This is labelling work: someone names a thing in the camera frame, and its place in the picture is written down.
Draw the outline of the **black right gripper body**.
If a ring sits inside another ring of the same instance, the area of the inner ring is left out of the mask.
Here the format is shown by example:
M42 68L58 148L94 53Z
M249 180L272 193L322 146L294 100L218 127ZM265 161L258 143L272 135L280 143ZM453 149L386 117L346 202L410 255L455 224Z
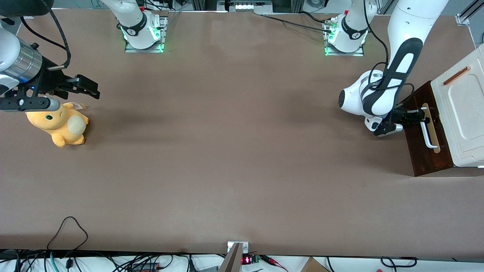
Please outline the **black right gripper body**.
M67 76L61 70L23 71L7 69L1 72L1 100L31 100L38 94L67 93L74 89L79 75Z

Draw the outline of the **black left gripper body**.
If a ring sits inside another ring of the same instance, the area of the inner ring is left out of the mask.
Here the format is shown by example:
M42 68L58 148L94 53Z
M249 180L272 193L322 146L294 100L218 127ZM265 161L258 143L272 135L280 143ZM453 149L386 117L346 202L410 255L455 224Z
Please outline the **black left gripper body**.
M407 109L395 108L383 119L383 131L393 131L396 128L396 124L409 124L409 118L413 117L408 115Z

